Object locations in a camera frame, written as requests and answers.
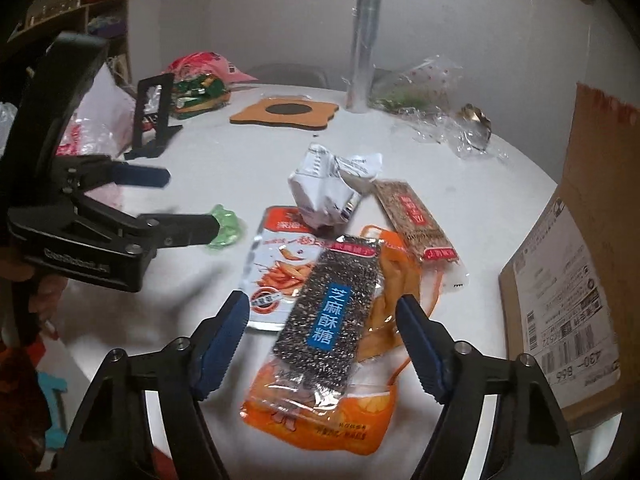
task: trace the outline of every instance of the blue label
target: blue label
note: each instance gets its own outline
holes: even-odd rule
[[[327,352],[334,348],[335,341],[340,333],[344,308],[349,303],[350,296],[350,286],[339,285],[338,283],[329,284],[316,322],[311,329],[309,337],[306,338],[307,345]]]

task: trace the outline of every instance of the orange food item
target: orange food item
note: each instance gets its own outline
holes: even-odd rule
[[[273,267],[269,268],[255,283],[260,286],[272,286],[285,296],[290,296],[302,288],[313,266],[313,263],[295,266],[276,261]]]
[[[282,254],[282,256],[286,260],[290,260],[292,262],[299,262],[300,260],[304,260],[304,258],[300,258],[300,257],[296,256],[291,251],[289,251],[286,247],[281,247],[280,248],[280,254]]]
[[[380,269],[385,278],[384,293],[371,304],[369,319],[358,345],[356,359],[362,362],[400,346],[396,329],[396,303],[403,294],[413,294],[420,301],[420,267],[410,256],[398,233],[366,226],[361,236],[377,230],[385,241],[380,252]]]

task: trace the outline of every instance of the red cloth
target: red cloth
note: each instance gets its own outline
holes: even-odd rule
[[[154,448],[154,467],[156,474],[161,480],[178,480],[178,473],[175,471],[174,461],[160,451]]]

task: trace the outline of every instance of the white round table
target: white round table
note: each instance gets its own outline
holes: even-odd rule
[[[262,95],[306,94],[334,102],[340,110],[322,132],[234,125],[229,116]],[[157,351],[216,314],[240,281],[252,237],[265,208],[293,204],[287,177],[306,147],[319,142],[336,155],[381,152],[385,178],[409,181],[449,236],[469,273],[469,284],[444,294],[433,319],[455,340],[471,342],[485,355],[505,357],[506,345],[498,274],[524,240],[556,184],[526,156],[497,136],[508,160],[460,160],[447,147],[420,144],[399,120],[378,111],[351,114],[343,92],[264,86],[235,91],[222,110],[182,121],[184,129],[157,159],[135,164],[167,168],[163,190],[127,188],[124,210],[206,213],[217,203],[232,209],[247,226],[241,242],[222,251],[203,247],[165,249],[149,265],[137,294],[84,283],[70,284],[56,326],[79,367],[91,379],[105,354]],[[367,224],[388,226],[373,197],[360,204],[348,231]],[[399,378],[399,399],[380,449],[370,456],[345,451],[305,451],[242,422],[239,408],[275,336],[247,331],[222,387],[201,403],[220,457],[232,479],[305,480],[408,479],[424,452],[441,406],[420,387],[412,367]],[[169,453],[156,394],[148,394],[154,443]],[[476,479],[484,462],[495,399],[482,411],[466,478]]]

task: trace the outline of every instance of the orange snack package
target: orange snack package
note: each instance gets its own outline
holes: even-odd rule
[[[420,267],[397,233],[367,226],[361,235],[385,241],[380,256],[385,285],[372,302],[350,384],[331,417],[334,423],[314,422],[302,414],[291,416],[260,402],[268,397],[262,389],[273,383],[270,362],[258,371],[240,412],[245,423],[300,449],[374,453],[396,406],[396,377],[410,362],[396,329],[395,307],[403,294],[419,298]],[[432,300],[432,304],[437,301],[437,289]]]
[[[263,366],[252,384],[252,390],[260,384],[273,381],[273,367]],[[331,451],[343,449],[359,455],[375,452],[385,436],[386,428],[396,405],[397,388],[393,384],[377,388],[371,396],[347,394],[336,408],[339,423],[335,427],[311,422],[268,408],[255,400],[246,400],[240,415],[249,426],[269,433],[300,449]],[[250,391],[248,398],[256,399],[259,392]]]

